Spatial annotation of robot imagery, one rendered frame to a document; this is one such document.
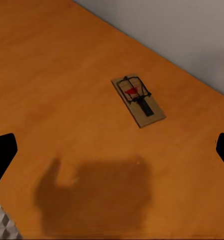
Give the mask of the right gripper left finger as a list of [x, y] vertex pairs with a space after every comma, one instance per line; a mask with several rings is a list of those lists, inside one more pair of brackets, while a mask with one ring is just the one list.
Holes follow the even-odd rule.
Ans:
[[0, 179], [18, 151], [13, 133], [0, 136]]

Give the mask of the mousetrap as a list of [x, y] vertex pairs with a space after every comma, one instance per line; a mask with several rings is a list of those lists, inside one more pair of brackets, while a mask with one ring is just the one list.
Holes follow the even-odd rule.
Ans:
[[113, 79], [112, 84], [140, 129], [166, 118], [136, 72]]

